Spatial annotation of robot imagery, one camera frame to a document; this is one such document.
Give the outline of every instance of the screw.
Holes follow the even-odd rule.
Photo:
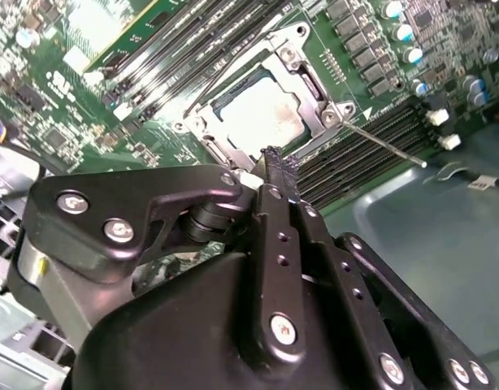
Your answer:
[[[357,250],[362,250],[363,247],[362,247],[362,243],[360,241],[358,241],[356,238],[354,237],[350,237],[350,243],[353,245],[354,248],[356,248]]]
[[[471,370],[474,371],[475,377],[482,383],[482,384],[489,384],[490,379],[486,375],[486,373],[483,371],[482,368],[476,363],[476,362],[470,362],[470,367]]]
[[[292,345],[297,339],[297,331],[291,321],[282,315],[271,317],[271,331],[283,345]]]
[[[333,110],[325,110],[322,113],[322,121],[329,125],[336,122],[336,113]]]
[[[457,377],[457,379],[459,379],[464,384],[470,383],[470,377],[468,376],[468,373],[466,372],[466,370],[464,368],[462,368],[462,366],[459,364],[459,362],[457,362],[456,360],[450,359],[449,363],[450,363],[450,367],[452,367],[452,371],[455,374],[455,376]]]
[[[269,193],[273,195],[273,197],[275,197],[276,199],[282,199],[282,194],[276,188],[270,188]]]
[[[316,210],[311,207],[311,206],[306,206],[306,211],[307,211],[307,214],[309,214],[310,217],[316,217],[318,216],[318,214],[316,214]]]
[[[130,223],[124,219],[113,219],[105,224],[103,228],[105,235],[114,242],[124,244],[134,238],[134,230]]]
[[[80,195],[66,193],[56,201],[58,207],[68,214],[83,214],[89,209],[89,203]]]
[[[405,381],[403,370],[392,356],[382,353],[380,356],[380,364],[385,374],[387,374],[388,378],[395,384],[402,384]]]
[[[286,63],[292,63],[295,59],[295,53],[289,49],[288,47],[284,47],[280,51],[280,57],[286,62]]]
[[[235,180],[228,173],[223,173],[220,176],[220,179],[223,181],[223,183],[225,183],[227,185],[235,185]]]

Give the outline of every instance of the white connector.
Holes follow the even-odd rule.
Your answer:
[[[458,134],[452,134],[450,136],[440,136],[439,145],[445,150],[454,150],[459,145],[461,145],[461,137]]]
[[[441,108],[437,111],[427,112],[428,121],[434,126],[441,126],[444,122],[450,119],[450,114],[445,108]]]

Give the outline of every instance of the white sticker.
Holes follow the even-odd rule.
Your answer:
[[[477,178],[476,181],[470,183],[470,185],[468,185],[468,188],[477,191],[486,191],[490,187],[495,187],[496,180],[496,177],[481,175]]]
[[[90,59],[80,50],[78,46],[73,46],[63,56],[63,61],[80,76],[84,74],[84,69],[90,64]]]

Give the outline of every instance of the motherboard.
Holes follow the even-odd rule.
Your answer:
[[[490,110],[499,1],[0,0],[0,113],[68,173],[276,145],[324,208],[406,168],[346,124],[427,157]]]

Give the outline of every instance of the metal rod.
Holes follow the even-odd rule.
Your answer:
[[[353,125],[352,123],[349,122],[342,122],[342,124],[347,127],[349,130],[352,130],[353,132],[356,132],[362,137],[365,137],[369,141],[375,142],[379,146],[385,148],[386,150],[394,153],[396,156],[399,156],[405,160],[408,160],[416,165],[419,165],[421,168],[426,168],[428,167],[428,162],[422,160],[421,158],[417,158],[415,156],[412,156],[410,154],[405,153],[402,150],[399,150],[396,146],[390,145],[388,142],[385,142],[381,139],[379,139],[377,136],[373,136],[369,132],[366,132],[362,128],[359,128],[358,126]]]

